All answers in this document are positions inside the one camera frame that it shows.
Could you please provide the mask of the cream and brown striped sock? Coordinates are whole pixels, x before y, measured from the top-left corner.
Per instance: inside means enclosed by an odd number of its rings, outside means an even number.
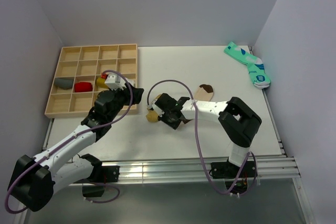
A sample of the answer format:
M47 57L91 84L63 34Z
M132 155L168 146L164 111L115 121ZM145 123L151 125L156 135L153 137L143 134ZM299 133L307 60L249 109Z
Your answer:
M201 84L198 86L197 90L194 92L193 97L198 101L211 101L214 95L214 89L211 85L209 84ZM184 124L187 124L188 122L194 120L195 118L195 108L192 105L192 100L188 100L183 104L184 109L192 109L192 112L188 114L190 119L187 119L187 117L184 117L182 122Z

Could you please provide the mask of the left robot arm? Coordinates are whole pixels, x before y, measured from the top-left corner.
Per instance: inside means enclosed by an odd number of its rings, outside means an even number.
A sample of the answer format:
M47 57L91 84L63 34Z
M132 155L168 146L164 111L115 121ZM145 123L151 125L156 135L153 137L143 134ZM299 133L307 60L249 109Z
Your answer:
M116 116L124 106L141 102L143 92L135 87L100 92L88 115L67 137L34 157L24 155L17 160L7 196L31 211L39 211L56 192L74 182L99 182L103 177L99 159L85 154L74 163L69 160L99 141L111 129L111 123L118 121Z

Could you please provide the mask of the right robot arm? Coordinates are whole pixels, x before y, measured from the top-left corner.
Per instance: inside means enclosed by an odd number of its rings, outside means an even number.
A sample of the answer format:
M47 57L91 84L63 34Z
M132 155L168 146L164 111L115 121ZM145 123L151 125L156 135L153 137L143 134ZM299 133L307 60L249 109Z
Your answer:
M151 103L150 108L158 114L159 121L173 129L190 120L219 123L233 145L227 161L219 167L212 166L213 178L233 179L245 171L244 159L262 120L240 98L232 97L223 102L191 100L188 97L175 100L163 93Z

